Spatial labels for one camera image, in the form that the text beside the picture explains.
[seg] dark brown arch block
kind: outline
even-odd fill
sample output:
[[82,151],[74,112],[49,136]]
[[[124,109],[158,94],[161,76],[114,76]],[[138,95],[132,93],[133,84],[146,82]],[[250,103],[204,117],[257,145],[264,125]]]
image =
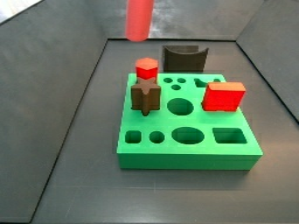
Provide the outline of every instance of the dark brown arch block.
[[209,48],[198,52],[196,45],[165,45],[162,47],[162,70],[165,72],[202,72]]

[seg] green shape sorter board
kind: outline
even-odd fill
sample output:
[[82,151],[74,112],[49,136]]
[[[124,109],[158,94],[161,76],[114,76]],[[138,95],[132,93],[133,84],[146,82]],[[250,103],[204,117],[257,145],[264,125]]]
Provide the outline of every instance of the green shape sorter board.
[[206,83],[220,74],[158,73],[160,110],[132,110],[126,80],[116,154],[122,169],[249,170],[262,155],[240,109],[206,112]]

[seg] rectangular hole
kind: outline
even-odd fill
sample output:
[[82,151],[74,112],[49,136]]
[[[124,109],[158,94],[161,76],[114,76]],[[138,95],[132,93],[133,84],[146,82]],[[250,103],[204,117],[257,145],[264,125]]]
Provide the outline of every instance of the rectangular hole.
[[212,134],[217,144],[245,144],[248,142],[241,129],[213,128]]

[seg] brown block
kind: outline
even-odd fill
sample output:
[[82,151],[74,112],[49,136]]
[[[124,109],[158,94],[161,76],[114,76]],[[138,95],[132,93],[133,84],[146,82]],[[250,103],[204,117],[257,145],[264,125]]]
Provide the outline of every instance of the brown block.
[[161,87],[156,85],[154,78],[136,79],[130,87],[132,109],[141,110],[142,115],[148,116],[150,110],[160,109]]

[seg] gray floor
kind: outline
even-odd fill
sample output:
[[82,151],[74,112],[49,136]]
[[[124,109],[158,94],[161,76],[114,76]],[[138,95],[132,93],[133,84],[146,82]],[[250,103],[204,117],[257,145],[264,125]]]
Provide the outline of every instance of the gray floor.
[[[117,131],[134,60],[161,45],[209,48],[205,69],[241,81],[242,113],[264,151],[250,171],[121,171]],[[234,43],[109,41],[33,223],[297,222],[299,127]]]

